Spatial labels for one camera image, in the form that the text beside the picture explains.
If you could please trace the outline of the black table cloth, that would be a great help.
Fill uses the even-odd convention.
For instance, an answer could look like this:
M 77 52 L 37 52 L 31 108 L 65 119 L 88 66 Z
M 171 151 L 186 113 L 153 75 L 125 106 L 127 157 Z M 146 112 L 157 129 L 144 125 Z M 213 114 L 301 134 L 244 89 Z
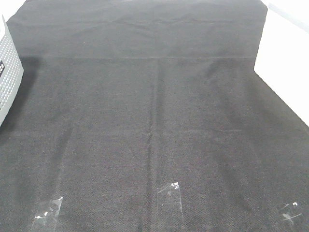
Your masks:
M 306 232 L 309 130 L 254 72 L 259 0 L 28 0 L 7 26 L 24 75 L 0 128 L 0 229 Z M 276 205 L 298 202 L 295 226 Z

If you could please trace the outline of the clear tape strip middle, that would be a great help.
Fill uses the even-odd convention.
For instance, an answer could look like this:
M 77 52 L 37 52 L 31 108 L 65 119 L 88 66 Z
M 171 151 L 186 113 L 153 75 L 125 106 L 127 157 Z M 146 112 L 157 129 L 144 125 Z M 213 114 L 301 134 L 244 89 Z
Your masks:
M 156 189 L 157 231 L 182 232 L 183 209 L 178 182 L 167 183 Z

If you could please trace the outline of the clear tape strip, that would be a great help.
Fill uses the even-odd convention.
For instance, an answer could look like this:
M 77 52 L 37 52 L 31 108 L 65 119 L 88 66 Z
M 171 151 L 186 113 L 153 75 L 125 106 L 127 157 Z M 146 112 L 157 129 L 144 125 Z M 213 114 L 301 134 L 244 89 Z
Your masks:
M 280 203 L 276 205 L 279 220 L 289 226 L 295 226 L 302 219 L 303 210 L 298 202 Z
M 183 209 L 178 182 L 167 183 L 156 189 L 157 231 L 182 232 Z
M 57 226 L 63 197 L 56 200 L 40 202 L 34 217 L 31 232 L 54 232 Z

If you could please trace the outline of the white box on right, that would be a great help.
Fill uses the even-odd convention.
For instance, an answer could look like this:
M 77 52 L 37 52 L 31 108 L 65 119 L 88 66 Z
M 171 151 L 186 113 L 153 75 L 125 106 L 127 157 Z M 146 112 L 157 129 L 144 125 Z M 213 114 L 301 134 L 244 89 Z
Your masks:
M 264 0 L 267 15 L 255 60 L 256 74 L 309 123 L 309 2 Z

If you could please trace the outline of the clear tape strip left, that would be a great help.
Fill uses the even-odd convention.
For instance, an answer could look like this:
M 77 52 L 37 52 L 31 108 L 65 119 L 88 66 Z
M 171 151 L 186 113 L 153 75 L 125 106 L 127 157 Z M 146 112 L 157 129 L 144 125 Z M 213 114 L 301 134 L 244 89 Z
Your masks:
M 56 200 L 40 202 L 34 217 L 31 232 L 54 232 L 57 226 L 63 197 Z

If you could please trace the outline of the grey perforated basket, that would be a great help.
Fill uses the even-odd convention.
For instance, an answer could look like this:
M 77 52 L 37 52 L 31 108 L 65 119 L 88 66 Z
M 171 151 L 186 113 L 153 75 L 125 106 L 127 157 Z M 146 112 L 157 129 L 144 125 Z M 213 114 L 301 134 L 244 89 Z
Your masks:
M 20 87 L 24 69 L 4 17 L 0 16 L 0 122 L 6 118 Z

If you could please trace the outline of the clear tape strip right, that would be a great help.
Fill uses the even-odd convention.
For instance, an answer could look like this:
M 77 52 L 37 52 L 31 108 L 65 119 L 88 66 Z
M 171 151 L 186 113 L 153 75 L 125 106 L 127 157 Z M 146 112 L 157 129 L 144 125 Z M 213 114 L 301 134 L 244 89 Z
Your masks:
M 298 202 L 280 203 L 276 205 L 279 220 L 289 226 L 295 226 L 302 219 L 303 210 Z

